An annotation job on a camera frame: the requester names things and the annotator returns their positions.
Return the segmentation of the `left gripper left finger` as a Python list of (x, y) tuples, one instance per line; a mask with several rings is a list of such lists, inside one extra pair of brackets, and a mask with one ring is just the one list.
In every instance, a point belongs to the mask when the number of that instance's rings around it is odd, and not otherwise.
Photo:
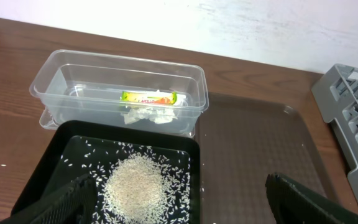
[(97, 196), (95, 179), (82, 175), (0, 224), (91, 223)]

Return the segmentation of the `yellow snack wrapper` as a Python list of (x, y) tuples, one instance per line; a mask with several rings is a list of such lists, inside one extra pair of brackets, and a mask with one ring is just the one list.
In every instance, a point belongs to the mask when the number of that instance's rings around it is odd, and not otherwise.
[(121, 101), (174, 105), (177, 102), (177, 93), (165, 93), (159, 91), (123, 91), (121, 94)]

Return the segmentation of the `white tissue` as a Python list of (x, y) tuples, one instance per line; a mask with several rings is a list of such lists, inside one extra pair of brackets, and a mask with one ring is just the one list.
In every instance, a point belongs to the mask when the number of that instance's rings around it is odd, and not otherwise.
[(186, 106), (186, 96), (184, 94), (177, 93), (177, 102), (174, 105), (132, 103), (128, 101), (122, 102), (124, 102), (124, 107), (129, 109), (128, 112), (121, 113), (124, 118), (124, 124), (133, 124), (142, 119), (147, 119), (155, 124), (166, 124), (171, 123), (174, 119), (178, 119), (172, 107)]

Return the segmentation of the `white rice pile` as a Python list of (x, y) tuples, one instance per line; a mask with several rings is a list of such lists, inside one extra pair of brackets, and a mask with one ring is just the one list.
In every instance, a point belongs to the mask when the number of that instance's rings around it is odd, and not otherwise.
[(189, 223), (191, 157), (133, 143), (72, 139), (55, 171), (60, 182), (96, 182), (92, 223)]

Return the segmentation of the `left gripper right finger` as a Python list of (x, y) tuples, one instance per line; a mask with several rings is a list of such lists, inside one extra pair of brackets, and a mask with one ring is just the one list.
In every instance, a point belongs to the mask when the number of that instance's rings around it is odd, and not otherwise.
[(358, 214), (284, 174), (269, 174), (265, 189), (268, 204), (277, 223), (358, 224)]

